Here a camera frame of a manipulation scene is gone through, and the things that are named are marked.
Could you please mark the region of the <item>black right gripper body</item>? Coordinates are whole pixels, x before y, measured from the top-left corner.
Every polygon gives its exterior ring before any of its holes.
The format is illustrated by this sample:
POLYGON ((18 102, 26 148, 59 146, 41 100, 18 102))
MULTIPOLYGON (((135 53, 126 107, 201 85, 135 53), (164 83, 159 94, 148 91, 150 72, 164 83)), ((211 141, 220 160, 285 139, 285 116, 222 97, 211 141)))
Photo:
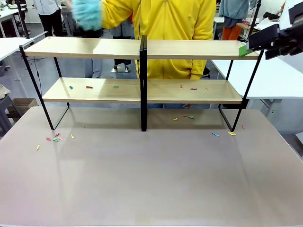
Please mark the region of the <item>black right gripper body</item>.
POLYGON ((274 56, 297 55, 303 52, 303 22, 295 21, 291 27, 279 29, 272 43, 274 56))

